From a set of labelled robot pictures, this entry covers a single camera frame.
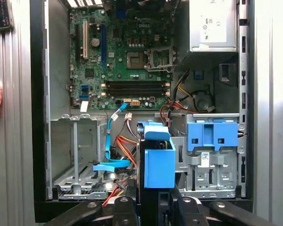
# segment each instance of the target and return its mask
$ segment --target ram slot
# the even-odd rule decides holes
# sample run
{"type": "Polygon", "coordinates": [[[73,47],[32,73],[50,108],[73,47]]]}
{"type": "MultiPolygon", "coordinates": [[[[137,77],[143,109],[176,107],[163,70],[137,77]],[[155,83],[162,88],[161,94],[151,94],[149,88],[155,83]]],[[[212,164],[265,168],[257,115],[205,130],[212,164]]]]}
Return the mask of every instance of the ram slot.
{"type": "Polygon", "coordinates": [[[167,92],[163,81],[107,81],[110,96],[162,96],[167,92]]]}
{"type": "Polygon", "coordinates": [[[106,26],[104,24],[100,25],[100,53],[101,53],[101,60],[102,65],[104,68],[106,68],[106,53],[107,53],[107,47],[106,47],[106,26]]]}
{"type": "Polygon", "coordinates": [[[81,46],[80,46],[80,26],[78,24],[75,25],[75,61],[76,64],[80,64],[81,57],[81,46]]]}
{"type": "Polygon", "coordinates": [[[83,58],[88,59],[89,25],[83,22],[83,58]]]}

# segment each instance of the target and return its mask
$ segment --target white sticker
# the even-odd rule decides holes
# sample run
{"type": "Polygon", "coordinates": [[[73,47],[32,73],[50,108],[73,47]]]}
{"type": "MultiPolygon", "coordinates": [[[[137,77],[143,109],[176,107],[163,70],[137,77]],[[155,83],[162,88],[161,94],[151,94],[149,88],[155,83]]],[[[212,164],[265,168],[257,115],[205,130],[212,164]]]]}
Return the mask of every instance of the white sticker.
{"type": "Polygon", "coordinates": [[[208,50],[209,46],[204,45],[204,44],[199,44],[200,49],[208,50]]]}
{"type": "Polygon", "coordinates": [[[205,0],[206,11],[200,15],[200,41],[226,42],[226,10],[224,0],[205,0]]]}
{"type": "Polygon", "coordinates": [[[87,112],[89,101],[82,101],[81,103],[81,112],[87,112]]]}
{"type": "Polygon", "coordinates": [[[209,167],[209,152],[201,152],[201,165],[199,167],[209,167]]]}
{"type": "Polygon", "coordinates": [[[113,121],[115,121],[118,118],[118,115],[114,113],[111,118],[113,119],[113,121]]]}

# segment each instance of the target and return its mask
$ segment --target motherboard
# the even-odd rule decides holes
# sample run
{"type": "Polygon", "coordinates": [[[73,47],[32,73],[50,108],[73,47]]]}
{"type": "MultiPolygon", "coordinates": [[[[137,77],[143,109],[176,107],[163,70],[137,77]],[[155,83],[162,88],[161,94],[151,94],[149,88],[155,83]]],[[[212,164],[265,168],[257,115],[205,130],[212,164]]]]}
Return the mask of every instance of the motherboard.
{"type": "Polygon", "coordinates": [[[175,51],[170,11],[70,10],[72,108],[155,110],[170,96],[175,51]]]}

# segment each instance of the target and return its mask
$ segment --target screw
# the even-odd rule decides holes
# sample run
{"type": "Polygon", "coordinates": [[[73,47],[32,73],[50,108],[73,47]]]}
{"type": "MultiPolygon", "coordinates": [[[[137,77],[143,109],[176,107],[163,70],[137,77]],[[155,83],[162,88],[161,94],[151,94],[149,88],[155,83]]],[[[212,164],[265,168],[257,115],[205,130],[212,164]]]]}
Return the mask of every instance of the screw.
{"type": "Polygon", "coordinates": [[[225,207],[225,204],[222,203],[222,202],[217,202],[216,205],[217,205],[219,208],[224,208],[224,207],[225,207]]]}
{"type": "Polygon", "coordinates": [[[123,220],[123,225],[128,225],[129,224],[129,220],[125,219],[123,220]]]}
{"type": "Polygon", "coordinates": [[[90,202],[88,204],[88,208],[94,208],[94,207],[96,207],[96,203],[95,202],[90,202]]]}
{"type": "Polygon", "coordinates": [[[190,201],[191,201],[190,198],[188,198],[188,197],[183,197],[183,200],[184,200],[185,202],[190,202],[190,201]]]}
{"type": "Polygon", "coordinates": [[[121,202],[127,202],[128,199],[127,198],[121,198],[121,202]]]}
{"type": "Polygon", "coordinates": [[[200,223],[197,219],[193,219],[192,222],[196,225],[198,225],[200,223]]]}

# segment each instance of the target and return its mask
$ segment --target side panel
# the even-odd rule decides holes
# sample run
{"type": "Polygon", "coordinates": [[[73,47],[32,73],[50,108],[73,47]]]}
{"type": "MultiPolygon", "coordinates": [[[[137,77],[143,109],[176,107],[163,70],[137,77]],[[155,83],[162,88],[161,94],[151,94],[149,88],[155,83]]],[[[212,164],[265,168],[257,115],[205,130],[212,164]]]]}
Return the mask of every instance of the side panel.
{"type": "Polygon", "coordinates": [[[29,1],[12,1],[15,28],[0,33],[0,226],[34,225],[29,1]]]}
{"type": "Polygon", "coordinates": [[[254,32],[254,209],[283,226],[283,0],[254,2],[254,32]]]}

